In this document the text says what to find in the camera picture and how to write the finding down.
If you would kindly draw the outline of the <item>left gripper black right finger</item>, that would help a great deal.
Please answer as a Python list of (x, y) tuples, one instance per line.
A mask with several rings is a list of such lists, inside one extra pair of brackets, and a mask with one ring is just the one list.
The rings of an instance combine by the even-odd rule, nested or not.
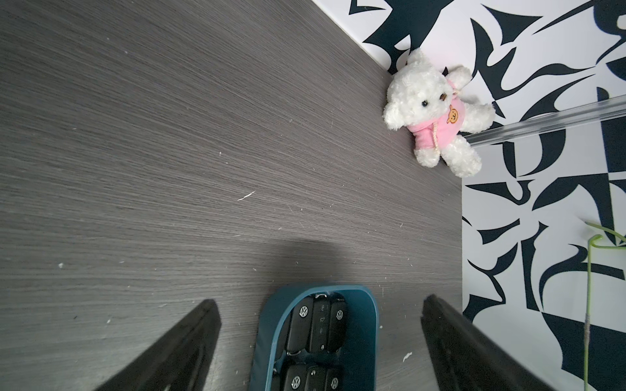
[(421, 322), (439, 389), (552, 389), (435, 294), (425, 299)]

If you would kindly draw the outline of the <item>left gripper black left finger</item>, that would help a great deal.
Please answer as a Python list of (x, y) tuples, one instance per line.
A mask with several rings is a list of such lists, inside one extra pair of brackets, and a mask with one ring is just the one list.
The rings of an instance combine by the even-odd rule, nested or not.
[(202, 390), (221, 317), (214, 300), (202, 301), (99, 390)]

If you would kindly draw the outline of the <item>black car key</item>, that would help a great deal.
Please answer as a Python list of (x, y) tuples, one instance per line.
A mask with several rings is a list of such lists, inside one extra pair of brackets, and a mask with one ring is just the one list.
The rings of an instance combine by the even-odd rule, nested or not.
[(341, 368), (326, 368), (324, 391), (342, 391), (343, 379)]
[(303, 363), (291, 363), (281, 375), (282, 391), (303, 391), (306, 386), (307, 365)]
[(336, 352), (346, 340), (348, 308), (345, 300), (331, 303), (327, 351)]
[(314, 300), (314, 297), (307, 296), (292, 309), (290, 328), (285, 345), (285, 351), (289, 354), (295, 354), (304, 350), (308, 344)]
[(314, 298), (307, 346), (307, 351), (311, 354), (323, 352), (328, 344), (330, 303), (330, 299), (324, 295)]
[(280, 334), (279, 334), (279, 338), (276, 344), (275, 361), (278, 361), (279, 359), (281, 359), (281, 357), (283, 356), (283, 353), (285, 352), (285, 347), (286, 347), (289, 330), (290, 330), (291, 317), (292, 315), (289, 314), (286, 317), (285, 322), (283, 322), (280, 328)]
[(305, 391), (325, 391), (326, 368), (311, 366), (307, 369), (304, 385)]

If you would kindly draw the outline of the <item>dark teal storage box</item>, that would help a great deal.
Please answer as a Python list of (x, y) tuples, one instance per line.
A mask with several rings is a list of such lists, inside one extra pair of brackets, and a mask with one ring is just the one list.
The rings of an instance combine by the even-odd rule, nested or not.
[[(280, 328), (292, 309), (307, 296), (327, 296), (331, 303), (345, 300), (348, 308), (347, 335), (336, 352), (311, 354), (286, 351), (275, 361)], [(249, 378), (250, 390), (281, 390), (281, 375), (291, 363), (307, 368), (341, 368), (342, 390), (374, 390), (378, 348), (379, 314), (373, 294), (361, 285), (297, 284), (279, 288), (269, 297), (259, 317), (259, 330)]]

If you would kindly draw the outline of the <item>black car key front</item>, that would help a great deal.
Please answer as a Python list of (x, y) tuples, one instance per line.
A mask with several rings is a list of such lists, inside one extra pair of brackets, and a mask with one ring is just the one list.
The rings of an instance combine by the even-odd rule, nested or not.
[(281, 375), (282, 391), (303, 391), (306, 386), (307, 365), (303, 363), (291, 363)]

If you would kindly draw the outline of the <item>white teddy bear pink shirt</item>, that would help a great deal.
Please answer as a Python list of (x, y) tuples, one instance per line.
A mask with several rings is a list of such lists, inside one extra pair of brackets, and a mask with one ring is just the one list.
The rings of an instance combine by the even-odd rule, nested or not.
[(412, 51), (394, 75), (383, 120), (388, 129), (405, 128), (413, 135), (413, 153), (421, 166), (434, 168), (444, 161), (458, 178), (481, 171), (482, 160), (463, 135), (489, 129), (496, 110), (492, 104), (461, 98), (471, 81), (470, 69), (459, 65), (443, 73), (420, 49)]

